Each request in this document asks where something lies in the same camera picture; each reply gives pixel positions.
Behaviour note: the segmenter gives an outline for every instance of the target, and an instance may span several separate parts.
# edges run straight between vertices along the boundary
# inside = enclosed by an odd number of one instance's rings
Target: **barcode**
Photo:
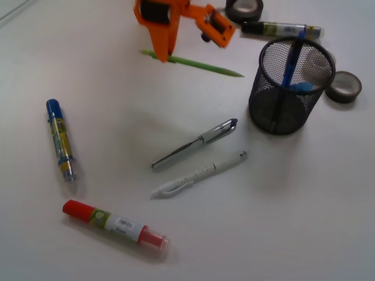
[[[126,226],[128,228],[132,228],[133,227],[133,224],[131,222],[129,222],[129,221],[119,220],[118,223],[122,224],[122,225],[124,225],[124,226]]]
[[[285,30],[286,32],[294,32],[294,31],[295,31],[295,28],[292,28],[292,27],[288,26],[288,27],[284,28],[284,30]]]

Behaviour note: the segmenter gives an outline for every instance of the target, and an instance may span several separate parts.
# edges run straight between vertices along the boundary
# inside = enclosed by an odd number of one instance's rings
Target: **marker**
[[[215,162],[208,166],[205,166],[201,169],[197,169],[192,173],[186,174],[182,177],[179,177],[176,180],[169,181],[165,184],[159,186],[158,189],[155,189],[151,193],[151,199],[163,195],[163,196],[171,196],[176,194],[177,192],[182,191],[183,189],[193,186],[195,182],[205,179],[209,176],[213,176],[214,174],[221,173],[237,164],[242,163],[247,159],[248,151],[242,151],[241,153],[236,153],[234,156],[222,161],[222,162]]]
[[[140,245],[156,249],[160,253],[167,250],[170,243],[170,240],[165,235],[152,231],[147,225],[139,224],[78,201],[69,200],[63,206],[63,212],[96,228],[118,234]]]
[[[151,164],[151,169],[157,169],[157,168],[161,167],[162,165],[164,165],[165,163],[167,163],[167,162],[169,162],[173,159],[176,159],[177,157],[179,157],[180,155],[182,155],[184,153],[188,153],[192,150],[200,148],[203,145],[211,143],[214,140],[216,140],[217,138],[226,135],[227,133],[233,132],[234,129],[236,128],[237,122],[238,122],[238,120],[235,119],[235,118],[229,119],[228,121],[225,121],[224,123],[220,124],[219,126],[216,126],[215,128],[212,128],[211,130],[201,134],[200,136],[198,136],[192,142],[189,142],[189,143],[181,146],[180,148],[177,148],[176,150],[174,150],[170,154],[168,154],[168,155],[160,158],[159,160],[153,162]]]
[[[66,182],[76,180],[73,170],[74,157],[71,153],[65,121],[60,104],[56,100],[47,101],[48,122],[51,127],[54,148],[58,158],[58,165]]]
[[[294,25],[291,23],[277,22],[245,22],[242,25],[243,33],[264,36],[296,36],[304,32],[306,39],[318,39],[324,36],[324,29],[311,25]]]
[[[142,50],[141,53],[145,54],[145,55],[148,55],[148,56],[151,56],[155,60],[158,60],[158,57],[156,56],[154,51]],[[206,64],[206,63],[199,63],[198,61],[187,60],[187,59],[183,59],[181,57],[169,56],[168,62],[170,62],[170,63],[180,63],[180,64],[184,64],[186,66],[192,66],[192,67],[208,70],[208,71],[211,71],[211,72],[224,74],[224,75],[227,75],[227,76],[244,77],[242,74],[237,73],[235,71],[231,71],[231,70],[226,69],[226,68],[211,66],[211,65]]]

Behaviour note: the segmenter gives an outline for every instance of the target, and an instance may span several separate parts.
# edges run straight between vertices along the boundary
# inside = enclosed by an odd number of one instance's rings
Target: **white pen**
[[[164,183],[159,186],[158,189],[155,189],[153,192],[151,192],[151,199],[159,195],[171,196],[177,192],[180,192],[182,191],[182,189],[192,186],[195,182],[201,179],[205,179],[214,174],[221,173],[239,163],[242,163],[247,159],[247,155],[247,150],[242,151],[241,153],[236,153],[234,156],[224,161],[212,163],[201,169],[197,169],[192,173],[186,174],[176,180]]]

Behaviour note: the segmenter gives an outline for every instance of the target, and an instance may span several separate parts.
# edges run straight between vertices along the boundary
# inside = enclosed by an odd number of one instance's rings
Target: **blue marker cap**
[[[52,121],[52,113],[54,113],[55,118],[63,119],[63,114],[61,112],[60,104],[58,101],[54,99],[48,100],[46,105],[47,105],[49,122]]]

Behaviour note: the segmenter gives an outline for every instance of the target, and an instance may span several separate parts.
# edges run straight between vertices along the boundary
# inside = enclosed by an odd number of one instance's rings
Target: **silver pen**
[[[237,119],[229,119],[228,121],[220,124],[219,126],[216,126],[212,128],[211,130],[201,134],[198,136],[195,140],[192,142],[189,142],[180,148],[177,148],[170,154],[160,158],[159,160],[153,162],[151,164],[151,169],[155,170],[162,165],[166,164],[167,162],[171,161],[172,159],[177,158],[178,156],[188,153],[192,150],[195,150],[203,145],[206,145],[208,143],[211,143],[215,141],[216,139],[223,137],[224,135],[230,134],[234,129],[236,128],[237,125]]]

